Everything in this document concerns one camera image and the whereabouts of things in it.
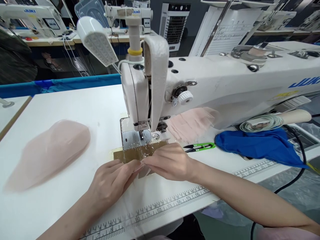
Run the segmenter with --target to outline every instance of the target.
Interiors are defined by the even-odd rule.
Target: sewing machine lamp
[[[85,48],[105,67],[119,61],[104,28],[96,19],[88,16],[80,18],[77,32]]]

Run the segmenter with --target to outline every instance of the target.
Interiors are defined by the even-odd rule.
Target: paper sheet
[[[222,8],[209,7],[189,56],[201,55],[221,12]],[[251,30],[260,13],[260,9],[229,9],[211,41],[206,55],[230,52],[240,43],[245,34]]]

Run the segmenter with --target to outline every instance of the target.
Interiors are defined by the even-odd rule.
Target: right hand
[[[141,162],[160,176],[173,181],[193,182],[199,162],[190,158],[178,143],[170,143],[159,149]]]

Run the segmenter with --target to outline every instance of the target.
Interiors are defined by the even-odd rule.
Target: ruler tape
[[[263,160],[249,167],[233,172],[233,175],[248,179],[267,169],[275,167],[278,163]],[[124,233],[127,230],[141,226],[165,214],[178,210],[192,204],[202,198],[212,195],[205,187],[200,185],[187,191],[173,195],[169,198],[155,202],[151,205],[135,210],[125,216],[110,219],[103,224],[88,229],[81,236],[80,240],[106,240]]]

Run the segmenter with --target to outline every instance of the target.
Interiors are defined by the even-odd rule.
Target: pink mesh fabric
[[[45,182],[81,156],[89,142],[87,126],[69,120],[56,122],[27,143],[5,189],[23,191]]]
[[[218,111],[208,107],[193,108],[170,118],[168,130],[178,142],[193,143],[219,121]]]

